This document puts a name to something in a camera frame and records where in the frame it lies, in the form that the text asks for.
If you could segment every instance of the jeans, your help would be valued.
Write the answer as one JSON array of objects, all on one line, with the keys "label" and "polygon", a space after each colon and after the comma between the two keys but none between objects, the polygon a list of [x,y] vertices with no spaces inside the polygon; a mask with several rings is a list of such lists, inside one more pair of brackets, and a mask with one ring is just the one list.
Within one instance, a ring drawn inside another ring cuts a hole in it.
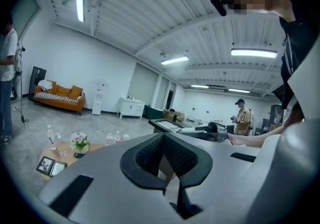
[{"label": "jeans", "polygon": [[13,79],[0,81],[0,131],[4,131],[5,136],[12,136],[11,103],[10,96]]}]

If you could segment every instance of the wooden table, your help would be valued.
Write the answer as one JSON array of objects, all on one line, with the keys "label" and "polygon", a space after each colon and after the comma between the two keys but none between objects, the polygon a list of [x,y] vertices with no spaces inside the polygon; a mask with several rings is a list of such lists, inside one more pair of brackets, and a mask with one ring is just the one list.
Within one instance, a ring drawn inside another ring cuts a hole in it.
[{"label": "wooden table", "polygon": [[[105,147],[105,144],[91,144],[89,146],[89,151],[94,151],[97,149],[100,149],[102,147]],[[59,152],[61,151],[65,151],[65,155],[64,156],[60,156]],[[39,162],[42,159],[42,157],[48,157],[48,158],[52,158],[58,162],[64,162],[67,164],[67,168],[68,166],[72,165],[74,162],[76,162],[77,160],[79,160],[79,158],[75,158],[74,157],[74,152],[72,151],[72,149],[70,148],[70,142],[56,142],[56,150],[52,151],[50,149],[50,147],[48,147],[47,149],[45,149],[40,158],[39,158]],[[39,172],[40,175],[46,180],[50,180],[51,177],[49,175],[43,174],[41,172]]]}]

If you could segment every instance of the ceiling light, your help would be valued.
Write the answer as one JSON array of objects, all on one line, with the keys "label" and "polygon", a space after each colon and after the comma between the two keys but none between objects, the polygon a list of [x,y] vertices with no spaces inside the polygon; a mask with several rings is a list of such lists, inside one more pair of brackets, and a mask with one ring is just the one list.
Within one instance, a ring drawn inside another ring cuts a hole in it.
[{"label": "ceiling light", "polygon": [[85,11],[84,11],[84,1],[85,0],[76,0],[77,3],[76,3],[76,11],[78,13],[78,19],[79,21],[83,22],[85,20]]},{"label": "ceiling light", "polygon": [[208,86],[200,86],[200,85],[191,85],[191,87],[198,87],[198,88],[209,88]]},{"label": "ceiling light", "polygon": [[259,56],[259,57],[268,57],[276,58],[276,51],[262,50],[262,49],[231,49],[231,55],[233,56]]},{"label": "ceiling light", "polygon": [[176,59],[171,59],[171,60],[167,60],[167,61],[162,61],[161,63],[163,65],[167,65],[167,64],[171,64],[171,63],[175,63],[175,62],[182,62],[182,61],[188,61],[189,58],[187,58],[186,56],[184,57],[180,57],[180,58],[176,58]]},{"label": "ceiling light", "polygon": [[246,94],[248,94],[248,93],[250,93],[250,91],[246,91],[246,90],[239,90],[239,89],[229,89],[229,91],[232,91],[232,92],[239,92],[239,93],[246,93]]}]

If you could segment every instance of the gray plastic panel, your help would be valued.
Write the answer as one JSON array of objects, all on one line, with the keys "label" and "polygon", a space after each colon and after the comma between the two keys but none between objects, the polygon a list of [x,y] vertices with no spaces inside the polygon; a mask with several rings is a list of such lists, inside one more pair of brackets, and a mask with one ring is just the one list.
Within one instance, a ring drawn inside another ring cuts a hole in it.
[{"label": "gray plastic panel", "polygon": [[[77,223],[272,223],[299,200],[319,171],[319,120],[286,129],[266,139],[261,149],[232,146],[171,133],[207,151],[213,167],[199,185],[185,190],[203,212],[182,220],[162,191],[144,190],[120,169],[123,153],[156,134],[138,137],[88,153],[51,179],[39,198],[49,205],[78,175],[94,180],[69,215]],[[230,157],[256,156],[253,163]]]}]

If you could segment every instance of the striped blanket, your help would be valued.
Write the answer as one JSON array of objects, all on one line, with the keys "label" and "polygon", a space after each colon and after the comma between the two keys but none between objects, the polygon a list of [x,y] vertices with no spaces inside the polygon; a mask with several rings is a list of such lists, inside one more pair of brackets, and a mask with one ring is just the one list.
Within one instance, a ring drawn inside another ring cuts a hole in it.
[{"label": "striped blanket", "polygon": [[48,94],[45,92],[39,92],[35,95],[37,98],[41,99],[50,99],[50,100],[61,100],[61,101],[66,101],[66,102],[78,102],[78,100],[84,96],[84,93],[81,93],[81,95],[77,99],[70,99],[66,96],[60,96],[60,95],[55,95],[55,94]]}]

